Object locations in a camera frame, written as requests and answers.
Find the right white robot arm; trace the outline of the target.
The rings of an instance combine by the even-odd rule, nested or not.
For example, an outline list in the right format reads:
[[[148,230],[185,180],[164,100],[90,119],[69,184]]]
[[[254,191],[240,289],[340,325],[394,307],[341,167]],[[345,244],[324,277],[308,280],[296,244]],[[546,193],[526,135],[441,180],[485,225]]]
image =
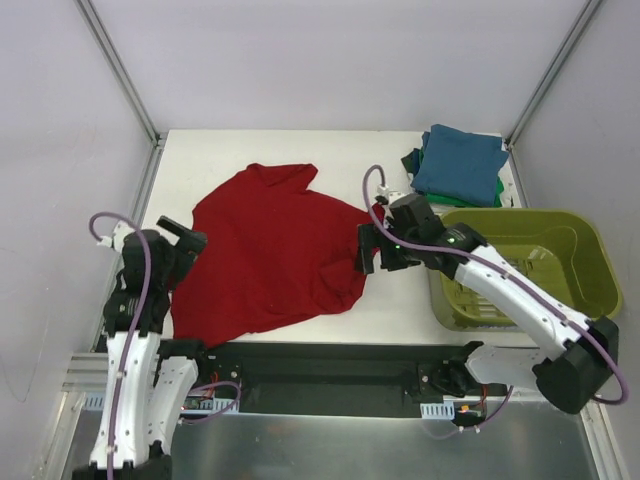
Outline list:
[[[380,188],[364,199],[382,214],[358,228],[357,271],[374,272],[374,254],[387,271],[424,265],[469,288],[512,320],[534,342],[532,349],[472,342],[450,369],[452,387],[473,394],[484,384],[536,390],[559,410],[577,414],[615,378],[627,401],[629,387],[618,366],[619,329],[562,303],[528,279],[478,231],[465,223],[446,226],[428,200]]]

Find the red t shirt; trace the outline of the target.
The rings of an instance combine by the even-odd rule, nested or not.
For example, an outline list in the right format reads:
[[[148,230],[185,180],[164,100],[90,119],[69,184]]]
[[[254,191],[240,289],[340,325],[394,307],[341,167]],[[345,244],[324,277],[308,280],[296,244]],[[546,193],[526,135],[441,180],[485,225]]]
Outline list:
[[[192,211],[208,243],[172,295],[175,337],[208,347],[321,315],[361,298],[358,228],[367,211],[310,190],[312,164],[247,166]]]

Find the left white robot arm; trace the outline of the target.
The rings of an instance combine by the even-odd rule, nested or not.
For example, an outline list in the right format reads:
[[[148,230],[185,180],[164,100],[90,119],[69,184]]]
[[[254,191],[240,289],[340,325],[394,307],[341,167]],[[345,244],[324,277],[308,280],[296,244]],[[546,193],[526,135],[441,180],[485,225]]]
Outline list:
[[[199,340],[162,336],[170,295],[207,245],[202,232],[162,216],[142,230],[116,215],[102,246],[123,261],[103,308],[107,380],[101,423],[87,465],[75,479],[169,479],[171,444],[191,389],[211,365]]]

